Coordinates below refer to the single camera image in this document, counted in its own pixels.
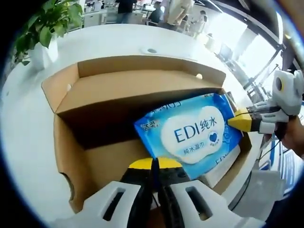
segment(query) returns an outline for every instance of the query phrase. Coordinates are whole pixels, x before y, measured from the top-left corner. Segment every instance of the heart logo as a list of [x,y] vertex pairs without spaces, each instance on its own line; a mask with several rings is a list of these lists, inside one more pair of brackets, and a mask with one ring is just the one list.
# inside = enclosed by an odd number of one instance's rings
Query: heart logo
[[218,138],[218,135],[216,133],[213,133],[209,136],[209,139],[211,142],[215,142]]

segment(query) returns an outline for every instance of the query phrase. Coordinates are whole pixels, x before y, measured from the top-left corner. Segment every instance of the cardboard box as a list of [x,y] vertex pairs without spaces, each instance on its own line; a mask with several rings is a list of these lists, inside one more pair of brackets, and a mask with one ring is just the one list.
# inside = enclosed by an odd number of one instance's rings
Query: cardboard box
[[[109,182],[119,181],[132,162],[149,157],[135,120],[167,103],[223,93],[224,80],[225,74],[211,67],[156,56],[92,59],[46,79],[42,88],[55,113],[57,167],[70,185],[73,211],[79,212],[84,200]],[[238,159],[214,187],[219,194],[247,158],[247,134],[240,148]]]

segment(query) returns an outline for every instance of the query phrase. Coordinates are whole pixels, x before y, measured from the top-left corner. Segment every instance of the white desk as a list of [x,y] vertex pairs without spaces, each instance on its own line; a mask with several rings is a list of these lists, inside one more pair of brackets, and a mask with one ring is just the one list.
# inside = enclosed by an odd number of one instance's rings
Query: white desk
[[[57,172],[53,113],[41,89],[41,82],[68,65],[86,59],[143,55],[155,49],[158,55],[192,59],[227,74],[224,83],[239,107],[252,105],[242,86],[221,61],[204,46],[184,34],[143,25],[102,25],[76,30],[58,39],[59,59],[36,74],[22,64],[8,76],[2,91],[1,113],[4,157],[17,188],[28,205],[46,221],[73,214],[70,189]],[[241,189],[257,158],[262,136],[250,133],[253,150],[239,175],[223,193],[230,203]]]

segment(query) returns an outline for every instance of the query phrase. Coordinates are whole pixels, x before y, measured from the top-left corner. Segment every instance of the blue wet wipes package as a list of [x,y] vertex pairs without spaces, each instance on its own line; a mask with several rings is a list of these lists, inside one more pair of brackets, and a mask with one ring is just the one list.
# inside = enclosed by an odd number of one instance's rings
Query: blue wet wipes package
[[227,125],[233,116],[225,95],[206,94],[157,108],[134,126],[153,158],[176,159],[195,179],[238,145],[242,132]]

